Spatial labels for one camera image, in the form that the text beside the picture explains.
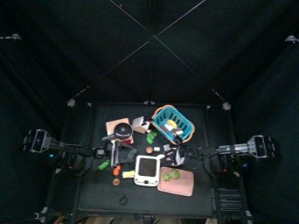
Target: black enclosure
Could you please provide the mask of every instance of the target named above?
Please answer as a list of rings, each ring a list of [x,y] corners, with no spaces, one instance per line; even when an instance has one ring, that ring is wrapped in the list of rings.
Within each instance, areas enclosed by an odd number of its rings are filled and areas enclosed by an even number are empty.
[[[297,0],[2,1],[0,222],[34,223],[50,191],[28,130],[62,139],[68,111],[110,102],[230,105],[237,142],[271,136],[282,154],[250,159],[250,211],[298,223],[298,11]]]

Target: plastic basket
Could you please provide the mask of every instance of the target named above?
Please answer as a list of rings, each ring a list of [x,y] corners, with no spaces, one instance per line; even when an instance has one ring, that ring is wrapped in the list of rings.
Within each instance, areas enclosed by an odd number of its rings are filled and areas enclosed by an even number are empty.
[[[191,121],[183,116],[183,114],[178,111],[178,109],[173,105],[165,105],[154,112],[154,126],[159,129],[167,139],[174,142],[174,133],[165,128],[166,122],[169,120],[174,120],[178,125],[178,129],[183,131],[181,138],[186,143],[193,139],[193,133],[195,131],[195,127]]]

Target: orange object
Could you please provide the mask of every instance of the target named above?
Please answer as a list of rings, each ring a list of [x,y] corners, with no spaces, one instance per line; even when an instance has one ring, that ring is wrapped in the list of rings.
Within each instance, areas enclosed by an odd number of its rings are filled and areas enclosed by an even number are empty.
[[[121,173],[121,164],[117,166],[117,168],[114,169],[114,175],[118,176]]]
[[[155,149],[153,147],[146,147],[146,153],[153,154]]]

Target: screen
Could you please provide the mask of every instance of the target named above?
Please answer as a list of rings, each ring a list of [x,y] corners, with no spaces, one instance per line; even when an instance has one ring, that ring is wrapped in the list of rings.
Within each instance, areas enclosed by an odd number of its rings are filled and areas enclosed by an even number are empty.
[[[155,177],[157,173],[157,159],[141,158],[139,161],[139,176]]]

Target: cable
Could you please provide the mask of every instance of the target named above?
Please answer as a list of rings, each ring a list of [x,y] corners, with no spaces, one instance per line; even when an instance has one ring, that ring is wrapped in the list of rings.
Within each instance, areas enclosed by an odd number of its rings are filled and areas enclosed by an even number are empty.
[[[113,1],[113,0],[110,0],[110,2],[131,17],[131,19],[145,28],[145,30],[147,31],[147,32],[150,32],[149,30],[147,30],[147,28],[142,25],[142,23],[133,17],[133,15],[130,15],[129,14],[129,12],[123,9],[123,7],[122,7],[122,4],[121,5],[118,5],[118,3],[115,2],[115,1]]]
[[[137,52],[150,43],[150,41],[146,41],[115,65],[113,68],[109,69],[109,71],[106,71],[95,80],[94,80],[94,83],[91,83],[89,86],[86,86],[80,91],[79,93],[76,93],[71,98],[70,98],[70,101],[71,100],[75,100],[75,98],[78,98],[78,96],[82,95],[82,93],[85,93],[93,85],[95,85],[102,79],[105,76],[107,76],[107,74],[110,74],[113,72],[113,70],[115,70],[115,68],[123,64],[123,62],[134,55],[137,54]]]
[[[215,156],[215,155],[218,155],[218,154],[221,154],[219,152],[215,152],[215,153],[213,153],[213,154],[210,154],[210,156],[209,156],[209,158],[206,158],[202,162],[201,162],[201,164],[198,165],[198,166],[195,166],[195,167],[191,167],[191,166],[189,166],[189,165],[186,165],[190,169],[198,169],[198,168],[201,168],[201,166],[205,164],[205,162],[207,162],[209,160],[210,160],[210,158],[213,157],[213,156]]]
[[[87,145],[80,145],[80,144],[76,144],[76,143],[64,143],[64,145],[68,145],[68,146],[79,146],[80,148],[89,148]]]
[[[171,54],[174,55],[174,57],[186,65],[186,67],[190,69],[190,71],[193,72],[194,75],[198,75],[198,73],[191,69],[191,67],[187,65],[187,63],[181,59],[181,57],[178,56],[178,54],[175,54],[175,52],[171,50],[171,48],[166,45],[166,43],[157,37],[154,36],[155,39],[161,42],[161,44],[165,46],[165,48],[171,52]]]
[[[205,2],[201,1],[155,36],[161,36]]]
[[[214,177],[211,176],[211,173],[206,169],[205,163],[202,163],[202,168],[203,168],[205,172],[209,174],[210,178],[214,179]]]

